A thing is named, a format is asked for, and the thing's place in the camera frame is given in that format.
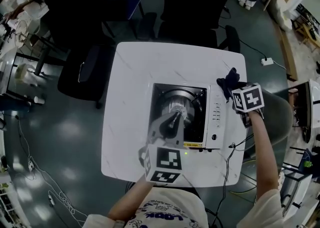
white desk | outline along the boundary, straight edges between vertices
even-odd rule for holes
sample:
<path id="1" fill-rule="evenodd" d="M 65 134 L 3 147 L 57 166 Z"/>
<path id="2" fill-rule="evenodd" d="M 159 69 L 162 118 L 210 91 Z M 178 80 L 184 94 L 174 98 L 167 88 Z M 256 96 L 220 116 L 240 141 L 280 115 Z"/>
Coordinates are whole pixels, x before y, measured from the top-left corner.
<path id="1" fill-rule="evenodd" d="M 105 103 L 101 171 L 105 176 L 136 182 L 144 173 L 138 160 L 138 150 L 146 144 L 152 85 L 157 83 L 200 83 L 216 85 L 235 67 L 242 82 L 247 81 L 243 55 L 192 45 L 122 42 L 118 44 Z M 199 152 L 194 162 L 194 176 L 187 179 L 194 187 L 222 186 L 225 180 L 226 159 L 231 143 L 246 138 L 241 118 L 227 108 L 227 128 L 224 147 L 212 152 Z M 245 144 L 238 147 L 243 150 Z M 227 185 L 238 182 L 243 161 L 243 151 L 235 151 L 229 161 Z M 215 165 L 201 166 L 204 155 L 210 155 Z M 190 187 L 184 180 L 174 186 Z"/>

gray floor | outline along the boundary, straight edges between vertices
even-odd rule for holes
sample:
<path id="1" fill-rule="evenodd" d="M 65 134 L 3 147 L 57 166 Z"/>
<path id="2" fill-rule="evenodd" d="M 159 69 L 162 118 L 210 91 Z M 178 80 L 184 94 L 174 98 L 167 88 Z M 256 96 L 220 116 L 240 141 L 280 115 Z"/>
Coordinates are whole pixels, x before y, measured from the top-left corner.
<path id="1" fill-rule="evenodd" d="M 161 23 L 160 15 L 164 0 L 141 1 L 145 12 L 157 12 L 158 20 L 155 26 L 157 31 Z M 230 9 L 232 18 L 221 19 L 220 24 L 234 26 L 244 42 L 272 57 L 280 65 L 284 65 L 275 30 L 267 12 L 262 11 L 262 4 L 257 3 L 250 11 L 240 7 L 237 0 L 228 0 L 226 5 Z M 140 14 L 137 12 L 135 14 L 137 22 L 139 18 Z M 111 23 L 110 26 L 116 34 L 117 42 L 134 40 L 126 22 Z M 216 31 L 220 43 L 225 38 L 225 32 L 222 28 Z M 282 68 L 275 65 L 263 67 L 262 55 L 243 44 L 241 52 L 245 56 L 248 81 L 258 82 L 272 93 L 288 87 L 286 73 Z M 27 95 L 44 96 L 45 105 L 34 106 L 30 113 L 19 115 L 31 155 L 37 164 L 57 181 L 76 209 L 86 214 L 105 215 L 124 194 L 126 182 L 106 177 L 101 173 L 104 108 L 97 110 L 93 102 L 74 99 L 60 93 L 57 89 L 60 67 L 45 65 L 44 71 L 50 76 L 39 78 L 41 87 L 30 88 Z M 8 130 L 4 133 L 4 141 L 8 164 L 12 167 L 14 163 L 20 163 L 24 166 L 24 174 L 28 174 L 27 155 L 19 140 L 18 121 L 14 117 L 6 116 L 6 122 Z M 28 151 L 22 138 L 21 140 L 25 150 Z M 279 143 L 274 149 L 279 165 L 283 161 L 285 149 L 286 142 Z M 253 178 L 255 170 L 254 162 L 244 164 L 242 167 L 242 171 Z M 12 169 L 10 172 L 14 178 L 15 172 Z M 238 184 L 228 186 L 226 189 L 237 192 L 248 190 L 253 187 L 250 182 L 254 183 L 242 176 Z M 64 227 L 53 209 L 49 207 L 50 187 L 39 173 L 36 173 L 36 179 L 33 181 L 26 180 L 21 175 L 16 176 L 14 186 L 32 196 L 32 200 L 21 199 L 22 208 L 32 227 Z M 215 212 L 222 197 L 222 187 L 201 188 L 198 192 L 205 206 Z M 225 228 L 235 227 L 245 216 L 253 206 L 255 194 L 255 189 L 240 195 L 243 198 L 227 193 L 219 213 Z M 60 203 L 56 203 L 55 209 L 69 227 L 78 227 L 77 222 Z"/>

white cup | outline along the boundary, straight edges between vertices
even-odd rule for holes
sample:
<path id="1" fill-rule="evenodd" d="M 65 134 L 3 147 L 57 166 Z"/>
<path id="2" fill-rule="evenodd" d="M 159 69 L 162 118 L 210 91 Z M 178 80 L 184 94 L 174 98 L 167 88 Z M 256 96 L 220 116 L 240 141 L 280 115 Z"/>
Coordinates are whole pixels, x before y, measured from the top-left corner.
<path id="1" fill-rule="evenodd" d="M 36 103 L 36 104 L 44 104 L 45 103 L 45 100 L 44 99 L 42 99 L 42 98 L 39 98 L 39 97 L 37 97 L 37 96 L 35 96 L 34 97 L 34 102 Z"/>

chair wheel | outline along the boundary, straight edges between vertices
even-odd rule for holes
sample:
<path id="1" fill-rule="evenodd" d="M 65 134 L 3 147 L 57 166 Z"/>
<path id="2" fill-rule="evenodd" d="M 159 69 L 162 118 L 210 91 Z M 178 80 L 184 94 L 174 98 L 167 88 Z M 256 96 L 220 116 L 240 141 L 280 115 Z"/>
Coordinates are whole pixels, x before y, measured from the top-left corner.
<path id="1" fill-rule="evenodd" d="M 102 107 L 102 103 L 100 103 L 100 102 L 95 102 L 95 108 L 101 109 L 101 107 Z"/>

green object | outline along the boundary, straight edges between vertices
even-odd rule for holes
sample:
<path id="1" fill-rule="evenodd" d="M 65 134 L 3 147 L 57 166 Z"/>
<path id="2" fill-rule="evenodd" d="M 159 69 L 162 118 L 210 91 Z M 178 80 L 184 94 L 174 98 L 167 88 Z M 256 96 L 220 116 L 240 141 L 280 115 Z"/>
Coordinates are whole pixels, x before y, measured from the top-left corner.
<path id="1" fill-rule="evenodd" d="M 308 161 L 308 160 L 306 160 L 306 161 L 303 163 L 303 166 L 304 166 L 305 168 L 310 168 L 312 165 L 313 165 L 312 162 L 311 162 L 311 161 Z"/>

